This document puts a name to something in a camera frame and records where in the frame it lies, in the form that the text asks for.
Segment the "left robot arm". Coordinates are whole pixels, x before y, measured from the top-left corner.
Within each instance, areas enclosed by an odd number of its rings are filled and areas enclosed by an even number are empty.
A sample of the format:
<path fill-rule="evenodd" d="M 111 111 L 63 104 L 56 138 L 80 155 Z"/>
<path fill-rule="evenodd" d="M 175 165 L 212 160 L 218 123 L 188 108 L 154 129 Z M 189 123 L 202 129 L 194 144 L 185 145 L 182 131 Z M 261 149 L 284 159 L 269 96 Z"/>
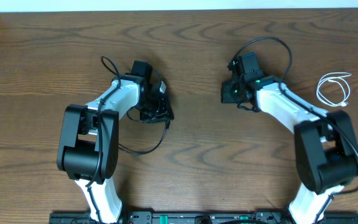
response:
<path fill-rule="evenodd" d="M 162 80 L 151 81 L 151 64 L 136 60 L 129 73 L 120 73 L 109 58 L 102 64 L 114 75 L 111 86 L 85 105 L 70 104 L 63 116 L 57 167 L 83 191 L 90 208 L 88 218 L 95 223 L 128 223 L 123 202 L 113 181 L 118 152 L 143 156 L 119 144 L 119 122 L 133 109 L 137 122 L 163 123 L 168 131 L 174 119 L 172 106 Z"/>

